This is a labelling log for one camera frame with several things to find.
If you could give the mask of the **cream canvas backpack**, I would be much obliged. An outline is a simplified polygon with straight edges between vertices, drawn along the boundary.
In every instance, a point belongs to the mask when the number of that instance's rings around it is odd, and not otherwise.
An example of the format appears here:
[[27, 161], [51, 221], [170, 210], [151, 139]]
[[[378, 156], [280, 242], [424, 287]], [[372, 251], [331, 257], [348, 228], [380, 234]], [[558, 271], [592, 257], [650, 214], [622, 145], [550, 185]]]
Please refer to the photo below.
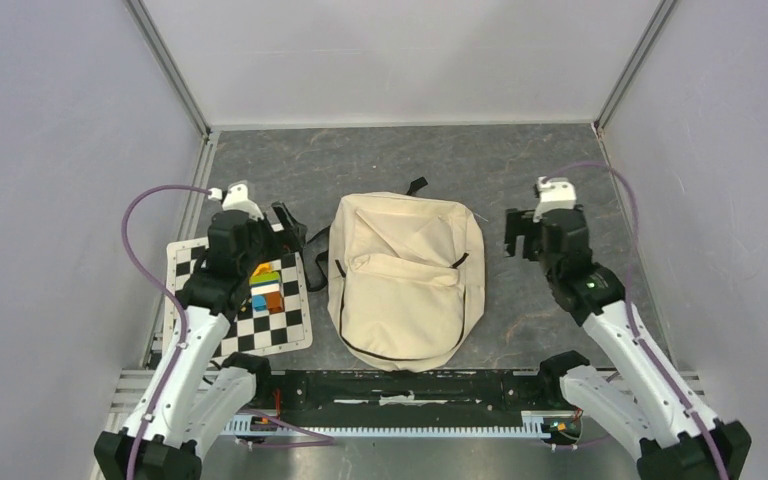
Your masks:
[[465, 205], [429, 199], [425, 178], [403, 193], [343, 196], [315, 234], [315, 258], [337, 336], [384, 371], [444, 366], [485, 312], [485, 244]]

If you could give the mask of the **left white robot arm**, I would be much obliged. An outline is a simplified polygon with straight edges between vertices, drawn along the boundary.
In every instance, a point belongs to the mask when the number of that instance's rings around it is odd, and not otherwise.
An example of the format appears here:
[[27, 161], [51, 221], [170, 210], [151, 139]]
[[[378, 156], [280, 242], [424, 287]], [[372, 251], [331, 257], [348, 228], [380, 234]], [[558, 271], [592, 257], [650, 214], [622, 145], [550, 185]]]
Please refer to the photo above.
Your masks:
[[274, 394], [267, 360], [233, 353], [204, 395], [209, 361], [250, 298], [258, 266], [300, 251], [307, 228], [281, 202], [272, 205], [282, 226], [242, 210], [213, 216], [207, 247], [190, 277], [171, 297], [180, 318], [176, 340], [164, 351], [133, 412], [117, 432], [103, 431], [94, 456], [106, 479], [198, 479], [203, 459], [228, 421], [245, 404], [266, 405]]

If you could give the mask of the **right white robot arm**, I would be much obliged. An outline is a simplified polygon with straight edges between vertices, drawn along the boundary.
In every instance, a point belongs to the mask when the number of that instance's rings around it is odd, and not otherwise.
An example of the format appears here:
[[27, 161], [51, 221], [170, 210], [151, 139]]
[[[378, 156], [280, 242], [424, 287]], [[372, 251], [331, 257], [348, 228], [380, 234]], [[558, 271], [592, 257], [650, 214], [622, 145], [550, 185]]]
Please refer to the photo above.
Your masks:
[[540, 365], [537, 392], [551, 408], [581, 409], [621, 444], [642, 479], [737, 479], [751, 447], [683, 379], [645, 329], [623, 283], [593, 259], [581, 206], [506, 212], [505, 251], [540, 265], [557, 304], [613, 362], [617, 389], [576, 351]]

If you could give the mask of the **colourful block stack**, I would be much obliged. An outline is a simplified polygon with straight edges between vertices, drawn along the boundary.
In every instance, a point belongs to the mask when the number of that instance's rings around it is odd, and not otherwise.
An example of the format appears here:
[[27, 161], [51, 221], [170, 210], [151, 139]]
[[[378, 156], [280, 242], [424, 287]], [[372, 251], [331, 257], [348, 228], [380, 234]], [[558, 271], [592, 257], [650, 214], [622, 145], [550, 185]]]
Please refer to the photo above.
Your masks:
[[285, 303], [282, 284], [279, 269], [269, 263], [259, 265], [249, 280], [252, 310], [256, 313], [283, 313]]

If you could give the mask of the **checkered chess mat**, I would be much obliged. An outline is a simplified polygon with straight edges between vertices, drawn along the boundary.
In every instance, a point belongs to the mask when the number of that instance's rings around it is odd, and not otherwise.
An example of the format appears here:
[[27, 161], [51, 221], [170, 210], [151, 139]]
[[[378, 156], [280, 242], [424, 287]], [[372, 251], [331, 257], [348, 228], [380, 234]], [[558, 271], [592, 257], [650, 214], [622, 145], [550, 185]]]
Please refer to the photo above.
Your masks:
[[[166, 246], [166, 280], [168, 290], [177, 293], [189, 280], [198, 257], [207, 247], [206, 238], [172, 242]], [[281, 275], [279, 286], [283, 310], [270, 313], [240, 311], [217, 345], [212, 360], [220, 363], [234, 352], [257, 356], [302, 350], [313, 342], [311, 315], [304, 268], [299, 254], [293, 253], [271, 263], [274, 273]]]

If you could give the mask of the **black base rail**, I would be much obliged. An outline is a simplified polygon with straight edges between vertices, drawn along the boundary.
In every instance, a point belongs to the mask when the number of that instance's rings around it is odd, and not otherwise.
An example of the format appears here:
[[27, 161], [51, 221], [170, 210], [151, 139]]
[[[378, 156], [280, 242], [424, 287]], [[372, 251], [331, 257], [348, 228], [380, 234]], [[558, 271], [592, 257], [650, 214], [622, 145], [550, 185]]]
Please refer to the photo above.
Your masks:
[[275, 371], [246, 407], [297, 427], [355, 431], [514, 428], [536, 416], [538, 433], [564, 442], [583, 417], [541, 375], [514, 370]]

